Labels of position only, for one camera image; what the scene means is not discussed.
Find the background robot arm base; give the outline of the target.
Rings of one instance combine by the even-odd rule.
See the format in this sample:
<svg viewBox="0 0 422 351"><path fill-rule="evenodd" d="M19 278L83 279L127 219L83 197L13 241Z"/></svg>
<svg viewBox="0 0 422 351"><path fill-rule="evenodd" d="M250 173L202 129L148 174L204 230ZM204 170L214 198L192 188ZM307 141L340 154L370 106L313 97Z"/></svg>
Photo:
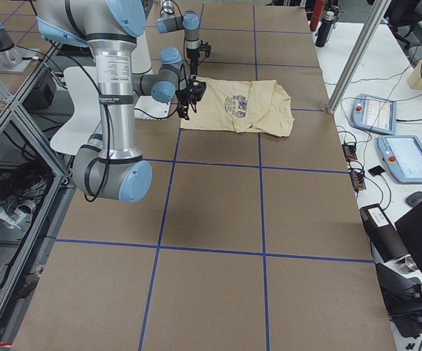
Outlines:
<svg viewBox="0 0 422 351"><path fill-rule="evenodd" d="M0 22L0 72L22 73L33 57L34 52L15 45Z"/></svg>

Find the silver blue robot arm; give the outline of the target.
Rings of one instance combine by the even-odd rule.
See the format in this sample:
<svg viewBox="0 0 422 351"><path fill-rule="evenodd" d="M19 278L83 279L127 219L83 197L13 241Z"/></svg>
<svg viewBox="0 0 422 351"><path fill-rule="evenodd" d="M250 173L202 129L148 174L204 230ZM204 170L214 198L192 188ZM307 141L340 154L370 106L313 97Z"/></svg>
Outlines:
<svg viewBox="0 0 422 351"><path fill-rule="evenodd" d="M184 51L189 60L191 79L197 77L200 53L205 51L200 40L200 19L196 12L182 12L175 1L160 1L156 25L159 33L184 32Z"/></svg>
<svg viewBox="0 0 422 351"><path fill-rule="evenodd" d="M97 71L101 121L75 156L75 185L89 202L140 201L152 180L135 142L131 55L146 29L141 1L39 1L37 22L45 39L89 48Z"/></svg>

